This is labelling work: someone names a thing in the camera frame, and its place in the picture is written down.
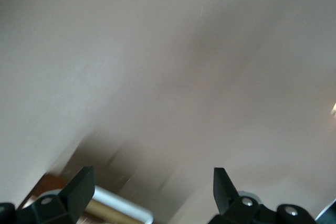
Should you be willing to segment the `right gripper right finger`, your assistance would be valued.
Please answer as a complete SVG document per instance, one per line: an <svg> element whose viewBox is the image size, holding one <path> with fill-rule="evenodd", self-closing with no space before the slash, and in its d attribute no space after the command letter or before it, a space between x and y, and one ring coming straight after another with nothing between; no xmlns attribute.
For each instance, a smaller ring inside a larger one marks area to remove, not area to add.
<svg viewBox="0 0 336 224"><path fill-rule="evenodd" d="M315 223L296 205L282 204L272 211L251 196L241 196L224 168L214 168L213 195L219 214L209 223Z"/></svg>

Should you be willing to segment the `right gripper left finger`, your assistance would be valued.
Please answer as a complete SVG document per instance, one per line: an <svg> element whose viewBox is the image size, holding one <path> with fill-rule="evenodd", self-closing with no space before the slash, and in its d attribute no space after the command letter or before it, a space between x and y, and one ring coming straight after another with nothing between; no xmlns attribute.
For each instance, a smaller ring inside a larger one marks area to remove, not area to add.
<svg viewBox="0 0 336 224"><path fill-rule="evenodd" d="M63 189L45 192L23 209L2 202L1 223L76 223L94 193L94 168L84 166Z"/></svg>

